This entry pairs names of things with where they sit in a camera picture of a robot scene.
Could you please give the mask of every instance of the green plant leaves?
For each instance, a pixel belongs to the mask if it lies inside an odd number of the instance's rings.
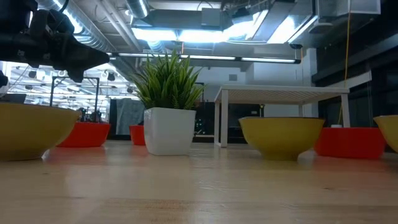
[[[205,88],[195,84],[201,69],[193,72],[190,57],[180,60],[175,50],[171,56],[153,57],[152,63],[147,57],[142,73],[133,75],[139,99],[147,109],[190,110]]]

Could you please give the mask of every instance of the table surface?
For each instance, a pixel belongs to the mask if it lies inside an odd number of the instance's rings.
[[[0,223],[397,223],[398,155],[264,161],[246,145],[152,156],[129,141],[0,162]]]
[[[223,85],[215,101],[221,101],[222,90],[228,90],[230,103],[304,105],[349,93],[347,88]]]

